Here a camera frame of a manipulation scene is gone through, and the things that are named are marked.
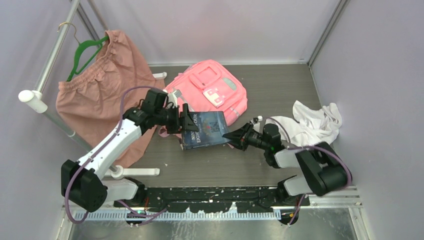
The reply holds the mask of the blue book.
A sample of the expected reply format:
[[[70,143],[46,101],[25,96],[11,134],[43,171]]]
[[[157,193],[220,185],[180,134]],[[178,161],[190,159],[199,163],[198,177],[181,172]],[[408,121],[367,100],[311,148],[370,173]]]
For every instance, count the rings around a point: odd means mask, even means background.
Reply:
[[[223,111],[190,112],[190,116],[198,131],[185,130],[181,133],[180,146],[183,151],[230,142],[223,137],[230,132]]]

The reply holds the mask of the pink student backpack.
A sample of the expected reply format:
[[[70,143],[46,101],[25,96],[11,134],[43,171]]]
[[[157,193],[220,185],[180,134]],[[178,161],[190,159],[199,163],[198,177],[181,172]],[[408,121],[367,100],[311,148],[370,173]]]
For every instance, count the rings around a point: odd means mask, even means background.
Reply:
[[[204,60],[188,67],[167,84],[165,90],[180,90],[178,103],[191,112],[222,111],[228,126],[248,108],[247,90],[223,65]]]

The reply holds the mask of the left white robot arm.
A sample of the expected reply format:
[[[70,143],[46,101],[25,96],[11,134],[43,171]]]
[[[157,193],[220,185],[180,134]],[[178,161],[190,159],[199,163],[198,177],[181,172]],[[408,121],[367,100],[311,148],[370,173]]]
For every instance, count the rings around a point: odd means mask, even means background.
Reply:
[[[70,202],[89,213],[111,201],[127,200],[135,207],[141,206],[146,200],[146,193],[139,189],[142,184],[128,177],[103,180],[110,166],[153,127],[164,126],[168,134],[199,130],[188,103],[179,106],[172,93],[155,87],[147,88],[137,106],[125,109],[122,101],[120,114],[118,124],[96,147],[79,160],[67,160],[61,166],[61,194],[67,211]]]

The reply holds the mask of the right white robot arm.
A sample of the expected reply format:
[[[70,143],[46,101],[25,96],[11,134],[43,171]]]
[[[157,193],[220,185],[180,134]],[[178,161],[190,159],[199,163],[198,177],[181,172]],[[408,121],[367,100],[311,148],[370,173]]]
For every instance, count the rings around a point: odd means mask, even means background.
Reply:
[[[262,149],[265,161],[273,168],[300,169],[300,174],[277,184],[277,198],[283,205],[291,205],[300,195],[322,197],[344,189],[352,182],[350,170],[327,142],[285,147],[276,124],[267,123],[262,132],[258,132],[253,123],[246,123],[235,131],[225,133],[223,137],[241,151],[249,146]]]

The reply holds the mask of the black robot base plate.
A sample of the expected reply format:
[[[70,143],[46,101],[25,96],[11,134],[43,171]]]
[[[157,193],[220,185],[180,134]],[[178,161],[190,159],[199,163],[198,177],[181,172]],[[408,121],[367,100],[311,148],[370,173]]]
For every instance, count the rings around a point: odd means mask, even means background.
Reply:
[[[281,187],[233,186],[233,187],[144,187],[133,199],[115,201],[115,207],[127,204],[131,208],[142,208],[169,213],[226,213],[235,206],[237,213],[270,213],[275,208],[295,209],[297,204],[308,206],[300,195],[288,196]]]

